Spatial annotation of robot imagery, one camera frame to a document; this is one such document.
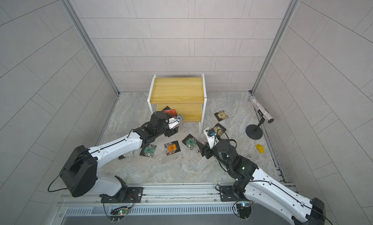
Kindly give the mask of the orange label tea bag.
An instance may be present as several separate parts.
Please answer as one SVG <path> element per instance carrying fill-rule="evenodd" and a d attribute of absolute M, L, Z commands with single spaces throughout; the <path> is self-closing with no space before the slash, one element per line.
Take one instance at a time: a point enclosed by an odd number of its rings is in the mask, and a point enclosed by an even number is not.
<path fill-rule="evenodd" d="M 166 143 L 164 144 L 164 147 L 165 147 L 167 156 L 181 151 L 180 144 L 178 141 L 172 141 L 172 142 Z"/>

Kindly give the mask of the teal label tea bag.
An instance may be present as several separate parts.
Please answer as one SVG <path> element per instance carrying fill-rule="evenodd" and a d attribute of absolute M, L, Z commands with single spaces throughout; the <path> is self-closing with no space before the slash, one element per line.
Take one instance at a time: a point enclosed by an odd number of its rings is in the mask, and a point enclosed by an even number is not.
<path fill-rule="evenodd" d="M 187 137 L 185 137 L 183 140 L 182 140 L 182 143 L 190 150 L 193 150 L 194 148 L 198 147 L 198 141 L 197 139 L 192 136 L 191 134 L 187 135 Z"/>

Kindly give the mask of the yellow label tea bag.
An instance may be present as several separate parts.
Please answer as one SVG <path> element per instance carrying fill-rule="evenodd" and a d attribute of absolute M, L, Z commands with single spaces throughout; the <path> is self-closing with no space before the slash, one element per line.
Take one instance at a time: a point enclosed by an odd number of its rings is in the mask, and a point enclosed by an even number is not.
<path fill-rule="evenodd" d="M 221 125 L 220 123 L 217 123 L 215 126 L 214 126 L 214 131 L 217 135 L 221 136 L 223 135 L 225 132 L 226 132 L 226 128 Z"/>

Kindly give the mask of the dark teal floral tea bag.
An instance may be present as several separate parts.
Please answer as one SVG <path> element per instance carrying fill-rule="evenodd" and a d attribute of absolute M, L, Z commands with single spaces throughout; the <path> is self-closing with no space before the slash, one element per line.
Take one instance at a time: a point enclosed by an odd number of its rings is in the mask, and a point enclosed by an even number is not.
<path fill-rule="evenodd" d="M 148 158 L 153 158 L 154 157 L 154 153 L 156 151 L 156 148 L 157 148 L 156 145 L 149 144 L 146 147 L 142 148 L 142 150 L 140 152 L 140 156 L 148 157 Z"/>

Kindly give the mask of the floral pattern tea bag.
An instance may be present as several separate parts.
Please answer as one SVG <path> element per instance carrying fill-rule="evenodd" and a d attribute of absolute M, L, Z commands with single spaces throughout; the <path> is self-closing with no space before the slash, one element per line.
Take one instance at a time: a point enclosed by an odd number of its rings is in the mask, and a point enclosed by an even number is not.
<path fill-rule="evenodd" d="M 224 110 L 214 113 L 214 116 L 219 122 L 229 118 L 228 114 Z"/>

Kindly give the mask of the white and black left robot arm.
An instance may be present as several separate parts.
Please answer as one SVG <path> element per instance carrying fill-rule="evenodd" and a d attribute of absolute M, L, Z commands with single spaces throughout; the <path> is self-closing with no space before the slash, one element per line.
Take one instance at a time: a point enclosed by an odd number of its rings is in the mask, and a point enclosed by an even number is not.
<path fill-rule="evenodd" d="M 149 122 L 119 139 L 91 148 L 81 145 L 73 150 L 60 177 L 73 197 L 99 193 L 122 202 L 127 198 L 126 183 L 119 176 L 111 179 L 98 175 L 97 171 L 126 153 L 146 147 L 160 135 L 176 134 L 183 119 L 181 115 L 156 111 Z"/>

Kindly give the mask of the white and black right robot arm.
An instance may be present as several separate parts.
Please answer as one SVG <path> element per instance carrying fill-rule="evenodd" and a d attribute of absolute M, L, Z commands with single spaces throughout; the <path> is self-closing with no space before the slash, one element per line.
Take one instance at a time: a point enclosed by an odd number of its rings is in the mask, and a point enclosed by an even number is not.
<path fill-rule="evenodd" d="M 309 199 L 277 182 L 257 164 L 237 153 L 231 139 L 212 143 L 197 142 L 202 156 L 214 157 L 235 182 L 232 195 L 237 201 L 260 204 L 291 225 L 323 225 L 325 204 L 318 198 Z"/>

